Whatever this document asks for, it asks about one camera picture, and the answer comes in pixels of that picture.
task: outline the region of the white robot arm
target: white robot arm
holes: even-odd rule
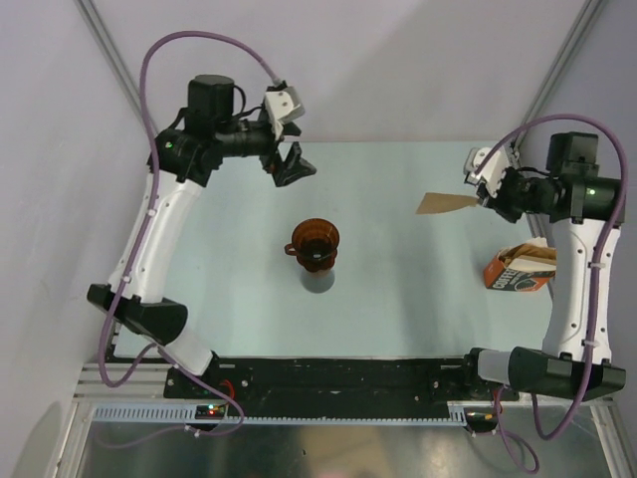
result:
[[[201,75],[188,86],[188,108],[156,138],[159,188],[146,234],[127,277],[115,317],[136,334],[156,343],[183,368],[202,375],[213,353],[188,327],[184,305],[164,299],[166,275],[175,245],[193,204],[210,174],[224,157],[258,155],[277,186],[316,173],[301,157],[294,142],[282,161],[278,146],[284,134],[299,135],[293,120],[303,114],[301,101],[285,82],[266,92],[257,120],[233,115],[234,82],[226,77]],[[184,119],[184,129],[175,127]],[[93,284],[89,301],[107,310],[122,279],[125,263],[143,219],[148,214],[153,173],[149,172],[143,200],[115,270],[104,285]]]
[[[478,186],[483,205],[511,222],[523,213],[545,213],[552,223],[557,249],[553,307],[541,351],[511,352],[474,349],[477,376],[517,391],[573,398],[583,371],[587,345],[590,278],[599,271],[593,374],[586,399],[621,389],[625,371],[611,366],[607,309],[610,264],[620,235],[621,215],[604,245],[601,264],[593,252],[601,229],[617,200],[619,180],[597,177],[597,136],[562,133],[551,138],[546,177],[525,177],[508,167],[503,150],[487,167],[478,166],[488,148],[473,150],[465,165],[467,182]]]

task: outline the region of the purple cable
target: purple cable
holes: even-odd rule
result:
[[[183,31],[183,32],[175,32],[170,35],[166,35],[165,37],[159,39],[155,42],[146,55],[143,57],[143,61],[141,62],[141,70],[139,72],[139,103],[141,107],[141,118],[143,121],[143,126],[146,131],[146,135],[148,136],[148,143],[150,144],[150,157],[151,157],[151,165],[152,165],[152,185],[150,188],[150,198],[148,200],[148,211],[154,209],[155,202],[157,199],[157,190],[159,189],[159,174],[157,171],[159,170],[159,154],[157,152],[157,145],[154,140],[154,132],[152,123],[150,121],[150,113],[148,112],[148,102],[146,98],[146,77],[148,74],[148,65],[150,64],[150,59],[152,56],[166,43],[169,43],[173,40],[177,40],[180,38],[207,38],[210,40],[217,40],[219,42],[228,43],[235,47],[240,48],[244,52],[248,53],[251,57],[253,57],[259,65],[263,67],[268,76],[275,85],[278,85],[281,82],[281,79],[274,73],[272,68],[266,63],[266,61],[255,52],[253,49],[248,47],[247,45],[241,43],[238,40],[235,40],[230,37],[226,37],[225,35],[219,35],[216,33],[210,32],[200,32],[200,31]],[[117,381],[112,381],[108,377],[108,372],[106,370],[106,345],[108,343],[108,335],[112,328],[114,313],[119,305],[119,300],[121,299],[121,295],[123,294],[123,290],[126,287],[126,282],[124,278],[130,275],[130,271],[132,270],[132,266],[134,261],[139,253],[139,248],[141,247],[141,243],[145,237],[146,231],[148,230],[148,225],[150,224],[151,216],[146,214],[141,221],[141,226],[139,227],[139,232],[137,232],[137,236],[133,242],[132,248],[130,249],[130,255],[126,260],[126,263],[123,268],[123,272],[121,274],[121,279],[119,280],[119,284],[117,289],[115,290],[114,297],[112,298],[112,302],[110,303],[110,307],[106,312],[106,319],[104,321],[104,325],[102,326],[102,332],[100,334],[100,343],[98,346],[98,367],[100,370],[100,377],[102,381],[111,388],[116,388],[124,384],[135,371],[136,367],[142,361],[144,355],[153,347],[154,344],[146,346],[139,355],[135,358],[130,368],[126,371],[123,377]]]
[[[503,386],[498,388],[498,391],[496,392],[496,402],[494,404],[494,408],[496,409],[496,417],[498,418],[498,427],[499,427],[498,433],[502,437],[502,442],[505,444],[505,448],[507,448],[507,453],[509,453],[509,456],[511,456],[511,459],[514,461],[516,466],[529,475],[536,475],[539,472],[539,458],[537,458],[537,453],[535,453],[535,450],[532,449],[531,445],[526,440],[524,440],[521,436],[519,436],[516,433],[506,431],[502,424],[502,417],[501,417],[502,414],[500,413],[500,397],[504,389],[505,388]],[[519,459],[514,453],[514,450],[511,449],[511,443],[509,443],[509,439],[512,439],[518,443],[521,443],[531,453],[533,461],[535,462],[534,468],[528,469],[525,467],[522,460]]]
[[[156,438],[159,435],[163,435],[164,433],[168,433],[170,431],[178,431],[178,430],[184,430],[184,431],[192,431],[193,433],[195,433],[197,436],[199,435],[204,435],[204,436],[223,436],[223,435],[229,435],[230,433],[234,433],[235,431],[237,431],[241,425],[243,425],[243,422],[246,419],[246,414],[243,410],[243,408],[241,407],[241,405],[239,403],[237,403],[237,401],[235,401],[233,398],[231,398],[230,396],[226,395],[225,393],[213,388],[212,386],[208,385],[207,383],[205,383],[204,381],[202,381],[201,379],[199,379],[197,376],[193,375],[192,373],[190,373],[188,370],[184,369],[183,367],[181,367],[171,356],[169,356],[166,352],[164,351],[159,351],[159,353],[161,354],[161,356],[170,364],[172,364],[173,366],[177,367],[184,375],[186,375],[190,380],[194,381],[195,383],[197,383],[199,386],[209,390],[210,392],[214,393],[215,395],[217,395],[219,398],[222,398],[224,400],[226,400],[229,404],[231,404],[232,406],[235,407],[235,409],[239,412],[239,421],[237,423],[235,423],[234,426],[231,426],[230,428],[227,428],[225,430],[211,430],[211,431],[205,431],[205,430],[200,430],[198,428],[192,428],[192,427],[186,427],[187,425],[173,425],[173,426],[167,426],[165,428],[161,428],[160,430],[154,431],[152,433],[149,433],[146,436],[142,436],[141,438],[137,438],[136,440],[132,440],[129,441],[127,443],[118,443],[118,444],[111,444],[111,443],[106,443],[103,440],[101,440],[97,435],[94,437],[94,440],[96,441],[96,443],[101,446],[102,448],[107,448],[109,450],[122,450],[122,449],[126,449],[126,448],[132,448],[133,446],[137,446],[140,445],[141,443],[145,443],[146,441],[150,441],[153,438]]]

